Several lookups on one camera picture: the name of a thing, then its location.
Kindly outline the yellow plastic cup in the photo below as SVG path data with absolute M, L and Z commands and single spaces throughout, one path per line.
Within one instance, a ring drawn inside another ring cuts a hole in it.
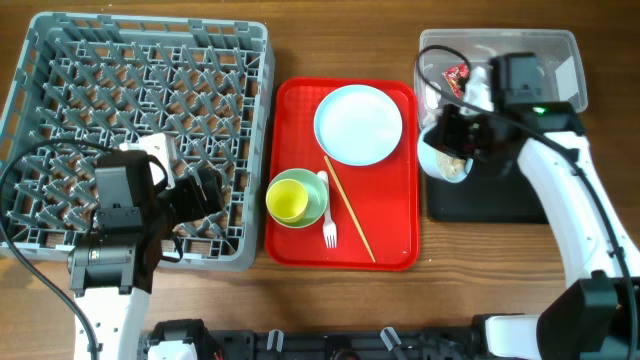
M 306 212 L 309 195 L 305 186 L 294 179 L 275 181 L 267 190 L 266 205 L 269 213 L 283 223 L 294 223 Z

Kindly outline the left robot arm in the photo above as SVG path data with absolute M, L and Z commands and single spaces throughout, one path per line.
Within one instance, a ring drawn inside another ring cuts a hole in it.
M 134 359 L 152 293 L 153 273 L 166 260 L 162 243 L 181 223 L 224 206 L 222 176 L 211 168 L 173 186 L 154 182 L 158 159 L 141 150 L 102 155 L 96 163 L 97 231 L 68 256 L 70 288 L 79 309 L 77 359 Z

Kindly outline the red snack wrapper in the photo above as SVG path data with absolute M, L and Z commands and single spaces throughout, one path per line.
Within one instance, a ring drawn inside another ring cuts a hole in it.
M 470 76 L 469 67 L 464 63 L 458 64 L 446 69 L 442 75 L 453 94 L 457 98 L 462 99 L 466 83 Z

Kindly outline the light green bowl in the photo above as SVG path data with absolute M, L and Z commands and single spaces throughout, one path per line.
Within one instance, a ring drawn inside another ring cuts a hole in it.
M 282 179 L 294 179 L 301 182 L 308 192 L 309 202 L 304 216 L 294 223 L 283 223 L 275 219 L 269 213 L 277 223 L 289 228 L 304 228 L 315 223 L 320 217 L 323 216 L 327 204 L 327 191 L 324 183 L 315 173 L 301 168 L 288 169 L 278 174 L 271 181 L 269 187 L 275 181 Z

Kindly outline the white tissue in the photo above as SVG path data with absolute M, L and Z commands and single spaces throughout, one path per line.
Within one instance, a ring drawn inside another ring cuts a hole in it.
M 481 108 L 485 111 L 494 110 L 491 101 L 491 91 L 487 84 L 487 71 L 482 67 L 475 67 L 471 70 L 468 81 L 465 84 L 465 91 L 462 100 L 465 103 Z

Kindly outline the light blue plate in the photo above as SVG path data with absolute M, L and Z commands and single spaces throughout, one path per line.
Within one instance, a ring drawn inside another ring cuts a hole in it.
M 387 158 L 403 132 L 401 112 L 389 95 L 367 85 L 347 85 L 329 93 L 316 108 L 313 130 L 321 149 L 349 166 L 369 166 Z

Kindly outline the wooden chopstick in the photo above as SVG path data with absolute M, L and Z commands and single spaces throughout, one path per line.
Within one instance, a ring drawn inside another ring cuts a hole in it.
M 328 170 L 329 170 L 329 172 L 330 172 L 330 174 L 331 174 L 331 176 L 332 176 L 332 178 L 334 180 L 334 183 L 337 186 L 337 189 L 338 189 L 338 191 L 339 191 L 339 193 L 341 195 L 341 198 L 342 198 L 342 200 L 343 200 L 343 202 L 344 202 L 344 204 L 345 204 L 345 206 L 346 206 L 346 208 L 347 208 L 347 210 L 349 212 L 349 215 L 350 215 L 350 217 L 352 219 L 352 222 L 354 223 L 354 226 L 356 227 L 356 230 L 357 230 L 357 232 L 358 232 L 358 234 L 359 234 L 359 236 L 361 238 L 361 241 L 362 241 L 365 249 L 367 250 L 367 253 L 368 253 L 371 261 L 373 263 L 377 263 L 376 257 L 374 255 L 372 249 L 371 249 L 369 241 L 368 241 L 368 239 L 367 239 L 367 237 L 366 237 L 366 235 L 365 235 L 365 233 L 364 233 L 364 231 L 362 229 L 362 226 L 360 224 L 360 221 L 359 221 L 356 213 L 353 210 L 351 202 L 350 202 L 350 200 L 349 200 L 349 198 L 348 198 L 348 196 L 347 196 L 347 194 L 346 194 L 346 192 L 345 192 L 345 190 L 344 190 L 344 188 L 342 186 L 342 183 L 341 183 L 341 181 L 340 181 L 340 179 L 339 179 L 339 177 L 338 177 L 338 175 L 337 175 L 337 173 L 336 173 L 336 171 L 335 171 L 335 169 L 334 169 L 334 167 L 333 167 L 333 165 L 331 163 L 331 160 L 329 159 L 329 157 L 327 155 L 324 155 L 323 158 L 324 158 L 324 161 L 325 161 L 325 163 L 327 165 L 327 168 L 328 168 Z

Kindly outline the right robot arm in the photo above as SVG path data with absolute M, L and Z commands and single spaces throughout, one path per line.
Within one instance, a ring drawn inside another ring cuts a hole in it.
M 474 67 L 460 94 L 446 94 L 417 143 L 422 169 L 450 183 L 500 151 L 532 186 L 563 261 L 566 290 L 538 315 L 478 318 L 481 349 L 494 358 L 635 359 L 639 355 L 639 251 L 592 162 L 573 106 L 547 101 L 531 53 Z

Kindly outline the white plastic fork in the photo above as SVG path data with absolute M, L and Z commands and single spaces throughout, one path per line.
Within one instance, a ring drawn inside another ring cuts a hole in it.
M 323 223 L 325 245 L 328 249 L 334 249 L 337 247 L 337 226 L 331 216 L 329 178 L 327 172 L 324 170 L 319 171 L 317 176 L 322 180 L 327 191 L 327 204 L 324 211 Z

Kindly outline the light blue bowl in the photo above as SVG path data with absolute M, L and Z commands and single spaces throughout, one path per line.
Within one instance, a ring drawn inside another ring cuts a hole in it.
M 433 129 L 435 127 L 436 127 L 436 124 L 432 123 L 429 126 L 425 127 L 419 135 L 419 139 L 417 143 L 417 156 L 418 156 L 419 164 L 422 170 L 432 178 L 443 180 L 449 183 L 460 183 L 464 181 L 467 178 L 467 176 L 471 173 L 471 170 L 473 167 L 473 160 L 472 159 L 465 160 L 466 161 L 465 173 L 459 178 L 452 179 L 452 180 L 448 180 L 444 178 L 437 166 L 436 152 L 438 150 L 436 150 L 434 147 L 429 145 L 425 140 L 425 137 L 427 135 L 430 135 L 433 132 Z

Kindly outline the rice food scraps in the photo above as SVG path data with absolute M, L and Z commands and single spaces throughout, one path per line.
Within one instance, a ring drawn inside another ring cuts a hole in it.
M 466 161 L 463 159 L 437 151 L 436 161 L 440 173 L 448 180 L 459 178 L 465 173 Z

